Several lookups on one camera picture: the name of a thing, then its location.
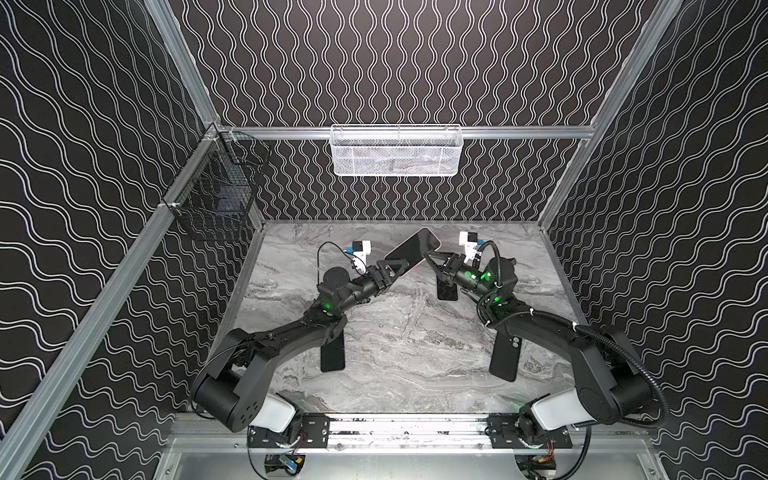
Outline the black phone blue edge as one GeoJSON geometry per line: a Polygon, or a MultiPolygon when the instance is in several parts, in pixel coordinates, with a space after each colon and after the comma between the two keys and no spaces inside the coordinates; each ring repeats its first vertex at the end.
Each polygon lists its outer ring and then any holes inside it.
{"type": "Polygon", "coordinates": [[[341,332],[320,349],[320,369],[323,373],[343,371],[346,367],[345,338],[341,332]]]}

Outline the black phone case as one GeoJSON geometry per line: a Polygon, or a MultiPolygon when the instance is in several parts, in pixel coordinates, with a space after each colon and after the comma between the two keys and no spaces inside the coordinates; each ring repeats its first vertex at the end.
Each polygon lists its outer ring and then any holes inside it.
{"type": "Polygon", "coordinates": [[[515,382],[522,347],[522,339],[498,332],[495,336],[489,364],[489,373],[507,382],[515,382]]]}

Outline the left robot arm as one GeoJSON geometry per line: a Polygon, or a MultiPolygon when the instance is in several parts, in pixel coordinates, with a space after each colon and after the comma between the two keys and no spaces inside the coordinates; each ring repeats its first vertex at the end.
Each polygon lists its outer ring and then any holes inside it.
{"type": "Polygon", "coordinates": [[[346,367],[346,311],[387,292],[410,269],[406,259],[380,260],[356,278],[343,267],[325,272],[318,297],[302,316],[267,331],[233,329],[195,378],[191,401],[230,431],[244,429],[264,408],[275,371],[319,348],[323,372],[346,367]]]}

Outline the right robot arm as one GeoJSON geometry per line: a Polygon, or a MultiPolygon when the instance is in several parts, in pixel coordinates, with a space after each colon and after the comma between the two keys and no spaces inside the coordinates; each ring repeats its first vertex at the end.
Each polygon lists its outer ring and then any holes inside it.
{"type": "Polygon", "coordinates": [[[668,399],[627,337],[516,298],[514,260],[496,256],[481,270],[457,253],[427,251],[424,259],[438,279],[476,295],[477,317],[495,331],[497,344],[527,340],[569,362],[573,386],[522,406],[517,420],[521,434],[541,436],[568,425],[659,428],[670,419],[668,399]]]}

